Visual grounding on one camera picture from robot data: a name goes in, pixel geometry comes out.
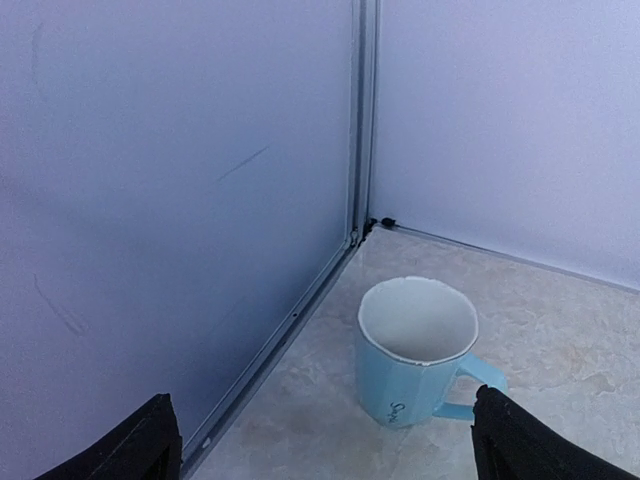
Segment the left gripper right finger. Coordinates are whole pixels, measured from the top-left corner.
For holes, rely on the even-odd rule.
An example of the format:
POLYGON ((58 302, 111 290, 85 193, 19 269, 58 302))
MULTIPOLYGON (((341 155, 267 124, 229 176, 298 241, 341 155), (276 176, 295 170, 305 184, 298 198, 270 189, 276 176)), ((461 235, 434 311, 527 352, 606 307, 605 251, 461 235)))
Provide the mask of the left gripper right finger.
POLYGON ((566 440, 496 388, 481 386, 471 436, 477 476, 492 479, 633 479, 566 440))

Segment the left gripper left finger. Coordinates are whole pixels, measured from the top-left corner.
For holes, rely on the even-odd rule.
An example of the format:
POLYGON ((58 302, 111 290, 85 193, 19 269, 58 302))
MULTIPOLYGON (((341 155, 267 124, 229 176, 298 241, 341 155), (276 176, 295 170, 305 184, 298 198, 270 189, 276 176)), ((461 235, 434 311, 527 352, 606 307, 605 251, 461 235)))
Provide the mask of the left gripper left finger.
POLYGON ((182 437, 168 393, 157 394, 86 450, 37 480, 178 480, 182 437))

